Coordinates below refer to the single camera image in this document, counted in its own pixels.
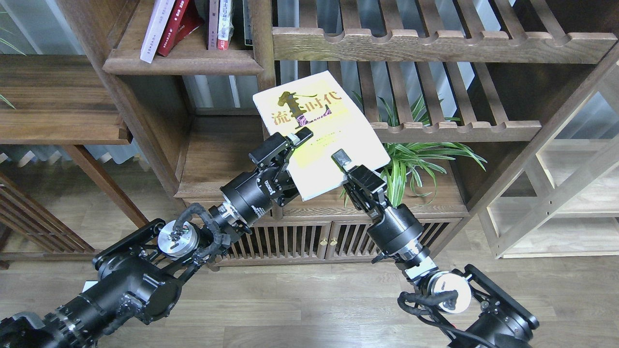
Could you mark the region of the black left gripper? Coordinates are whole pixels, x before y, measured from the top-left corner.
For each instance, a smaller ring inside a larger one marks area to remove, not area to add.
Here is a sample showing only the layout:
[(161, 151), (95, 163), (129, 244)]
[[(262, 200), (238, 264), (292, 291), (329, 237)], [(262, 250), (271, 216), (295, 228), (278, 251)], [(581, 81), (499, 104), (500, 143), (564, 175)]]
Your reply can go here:
[(276, 132), (250, 152), (256, 169), (239, 174), (221, 188), (221, 216), (231, 225), (252, 226), (272, 207), (283, 207), (294, 200), (299, 191), (287, 170), (290, 157), (312, 136), (310, 128), (287, 136)]

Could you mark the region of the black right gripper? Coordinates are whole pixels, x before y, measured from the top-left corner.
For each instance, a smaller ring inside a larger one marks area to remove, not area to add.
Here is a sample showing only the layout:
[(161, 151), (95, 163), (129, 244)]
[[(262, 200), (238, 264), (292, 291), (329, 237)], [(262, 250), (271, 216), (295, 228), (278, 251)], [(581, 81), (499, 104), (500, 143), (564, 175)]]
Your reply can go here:
[(403, 203), (394, 207), (385, 195), (387, 184), (383, 179), (364, 165), (354, 165), (345, 150), (339, 149), (331, 158), (346, 176), (343, 187), (354, 206), (373, 221), (367, 233), (380, 250), (374, 261), (423, 261), (427, 248), (418, 238), (424, 227), (411, 210)]

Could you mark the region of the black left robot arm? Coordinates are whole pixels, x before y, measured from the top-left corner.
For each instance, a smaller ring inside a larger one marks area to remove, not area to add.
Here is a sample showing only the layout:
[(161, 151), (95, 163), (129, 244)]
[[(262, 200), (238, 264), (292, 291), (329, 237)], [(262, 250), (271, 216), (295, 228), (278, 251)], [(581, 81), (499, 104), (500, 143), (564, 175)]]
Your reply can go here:
[(90, 348), (129, 319), (150, 324), (167, 317), (181, 289), (274, 206), (298, 196), (287, 172), (294, 150), (312, 138), (303, 127), (274, 133), (249, 157), (256, 165), (221, 188), (224, 201), (192, 203), (177, 220), (155, 219), (93, 258), (96, 284), (44, 318), (23, 311), (1, 322), (3, 348)]

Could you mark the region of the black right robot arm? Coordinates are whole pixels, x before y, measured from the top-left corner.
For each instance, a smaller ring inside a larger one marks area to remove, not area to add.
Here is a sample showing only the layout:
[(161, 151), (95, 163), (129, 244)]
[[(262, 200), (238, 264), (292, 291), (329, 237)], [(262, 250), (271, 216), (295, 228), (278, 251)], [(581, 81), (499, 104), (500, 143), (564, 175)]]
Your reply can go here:
[(403, 291), (398, 306), (438, 328), (450, 348), (528, 348), (540, 322), (477, 267), (442, 271), (419, 242), (422, 224), (401, 203), (393, 206), (387, 184), (364, 165), (354, 165), (344, 150), (332, 155), (345, 174), (343, 185), (354, 206), (371, 218), (369, 237), (379, 250), (373, 262), (390, 258), (413, 291)]

